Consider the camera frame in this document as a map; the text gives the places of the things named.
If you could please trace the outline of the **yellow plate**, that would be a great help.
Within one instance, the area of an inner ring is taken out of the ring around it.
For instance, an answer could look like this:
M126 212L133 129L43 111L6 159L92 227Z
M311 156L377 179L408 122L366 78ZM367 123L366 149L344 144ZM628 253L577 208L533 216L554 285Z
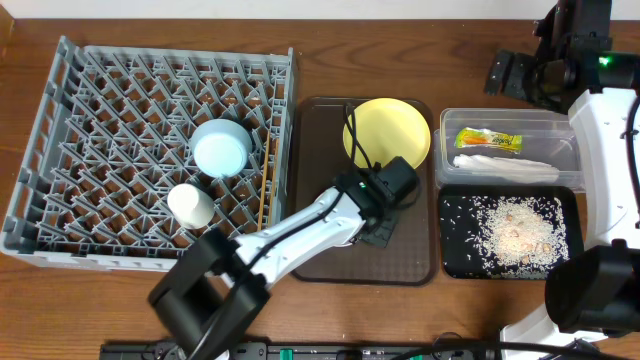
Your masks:
M431 130L422 113L406 101L376 98L354 106L347 103L343 144L351 157L356 127L355 165L359 168L385 166L394 157L403 157L414 169L426 160Z

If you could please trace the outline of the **green orange snack wrapper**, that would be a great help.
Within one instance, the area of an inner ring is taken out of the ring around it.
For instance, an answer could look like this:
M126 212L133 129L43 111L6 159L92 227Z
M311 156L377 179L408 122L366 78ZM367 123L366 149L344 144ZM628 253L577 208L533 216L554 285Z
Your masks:
M466 127L456 135L455 146L457 148L488 147L520 153L523 148L523 137L489 129Z

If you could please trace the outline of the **white napkin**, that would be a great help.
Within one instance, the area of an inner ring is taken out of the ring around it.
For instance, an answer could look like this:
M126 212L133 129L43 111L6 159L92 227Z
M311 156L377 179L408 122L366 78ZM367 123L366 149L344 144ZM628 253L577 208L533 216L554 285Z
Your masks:
M484 155L458 155L453 159L453 165L473 175L493 176L523 184L553 183L560 175L559 169L546 163Z

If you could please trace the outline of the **light blue bowl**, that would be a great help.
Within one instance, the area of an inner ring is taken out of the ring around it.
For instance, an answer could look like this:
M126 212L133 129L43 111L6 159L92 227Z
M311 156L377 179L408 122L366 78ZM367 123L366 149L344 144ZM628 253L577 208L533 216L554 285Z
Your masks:
M213 178L239 174L252 151L249 133L227 119L209 120L198 126L189 140L196 166Z

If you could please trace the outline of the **white cup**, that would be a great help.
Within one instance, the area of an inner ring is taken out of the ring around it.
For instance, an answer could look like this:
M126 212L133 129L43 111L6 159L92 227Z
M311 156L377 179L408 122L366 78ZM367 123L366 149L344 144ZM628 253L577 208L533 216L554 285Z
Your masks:
M186 229L203 228L214 217L213 199L191 184L173 187L168 193L167 203L174 218Z

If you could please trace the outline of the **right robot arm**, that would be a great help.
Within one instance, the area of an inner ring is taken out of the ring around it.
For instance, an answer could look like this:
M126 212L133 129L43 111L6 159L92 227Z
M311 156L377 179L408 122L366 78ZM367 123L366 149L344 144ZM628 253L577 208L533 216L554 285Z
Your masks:
M500 332L501 359L577 359L639 329L639 57L615 52L610 0L561 0L533 55L501 50L485 93L565 114L588 206L585 250L547 277L545 302Z

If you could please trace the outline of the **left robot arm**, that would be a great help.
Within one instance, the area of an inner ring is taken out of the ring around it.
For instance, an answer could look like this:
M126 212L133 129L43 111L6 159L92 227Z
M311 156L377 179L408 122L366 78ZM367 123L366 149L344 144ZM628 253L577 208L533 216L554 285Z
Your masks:
M341 174L303 210L233 239L204 233L151 291L148 302L189 359L216 359L245 334L271 288L311 258L363 241L387 246L418 186L402 157Z

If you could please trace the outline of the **grey dishwasher rack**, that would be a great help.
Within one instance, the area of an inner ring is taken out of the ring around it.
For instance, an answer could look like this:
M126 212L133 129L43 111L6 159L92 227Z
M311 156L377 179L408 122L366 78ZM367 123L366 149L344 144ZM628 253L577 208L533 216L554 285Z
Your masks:
M257 230L267 130L262 229L275 142L271 225L284 216L296 106L292 54L85 46L61 38L1 230L1 251L38 267L165 272L198 238L182 227L169 191L189 183L214 201L210 227ZM189 140L215 119L252 140L245 168L211 178Z

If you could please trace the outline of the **brown serving tray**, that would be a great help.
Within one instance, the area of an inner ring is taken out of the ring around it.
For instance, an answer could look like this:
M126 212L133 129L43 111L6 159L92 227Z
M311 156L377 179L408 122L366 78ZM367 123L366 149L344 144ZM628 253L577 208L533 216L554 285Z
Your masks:
M297 110L292 140L286 212L308 206L349 166L342 143L345 103L363 99L311 97ZM418 167L419 202L402 212L384 248L357 242L330 248L296 268L304 282L418 287L428 284L439 269L434 159Z

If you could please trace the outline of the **clear plastic bin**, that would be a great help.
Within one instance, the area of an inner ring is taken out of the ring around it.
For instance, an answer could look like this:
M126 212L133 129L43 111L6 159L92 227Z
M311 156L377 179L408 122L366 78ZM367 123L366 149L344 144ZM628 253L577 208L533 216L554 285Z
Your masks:
M464 128L489 129L509 135L521 135L523 148L512 153L496 148L455 146L456 135ZM463 185L536 185L564 186L576 193L585 191L576 135L565 115L544 110L450 108L441 113L440 128L434 132L435 179L440 186ZM458 155L484 155L526 159L549 164L560 170L553 183L523 184L493 176L473 175L456 168Z

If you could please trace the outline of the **wooden chopstick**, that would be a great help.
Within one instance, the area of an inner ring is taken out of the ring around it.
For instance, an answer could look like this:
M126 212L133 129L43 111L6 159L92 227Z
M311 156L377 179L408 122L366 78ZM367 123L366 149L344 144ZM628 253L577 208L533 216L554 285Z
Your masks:
M275 142L275 153L274 153L274 166L273 166L273 170L272 170L272 180L271 180L271 190L270 190L270 197L269 197L269 212L267 215L267 222L266 222L266 226L270 227L271 226L271 219L272 219L272 212L273 212L273 208L274 208L274 198L275 198L275 193L277 190L277 185L276 185L276 177L277 177L277 158L278 158L278 147L279 147L279 140L276 139Z
M261 193L260 193L260 202L259 202L259 212L258 212L258 220L257 220L257 230L262 230L263 218L264 218L264 202L266 195L266 181L268 177L268 167L269 167L269 153L270 153L270 144L271 144L271 133L270 130L267 130L267 139L265 142L265 152L264 152L264 161L262 168L262 182L261 182Z

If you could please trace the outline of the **black equipment at bottom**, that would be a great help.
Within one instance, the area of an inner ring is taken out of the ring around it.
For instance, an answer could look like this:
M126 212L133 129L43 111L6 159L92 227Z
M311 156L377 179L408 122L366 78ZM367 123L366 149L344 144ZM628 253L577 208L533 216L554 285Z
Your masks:
M180 360L189 355L172 339L155 342L108 342L99 350L99 360ZM428 346L374 346L269 344L245 342L223 352L227 360L389 360L389 359L609 359L611 356L584 340L550 353L472 348L460 337L447 335Z

